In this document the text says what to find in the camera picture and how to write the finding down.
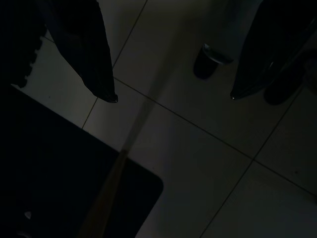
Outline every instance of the black mat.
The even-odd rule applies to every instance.
[[[118,152],[18,90],[4,94],[1,194],[31,207],[33,237],[74,238]],[[105,237],[134,237],[162,189],[129,160]]]

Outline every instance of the tile floor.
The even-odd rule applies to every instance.
[[[237,62],[196,79],[209,1],[99,0],[117,104],[85,88],[49,33],[22,91],[116,150],[153,107],[129,157],[164,191],[138,238],[316,237],[317,97],[232,101]]]

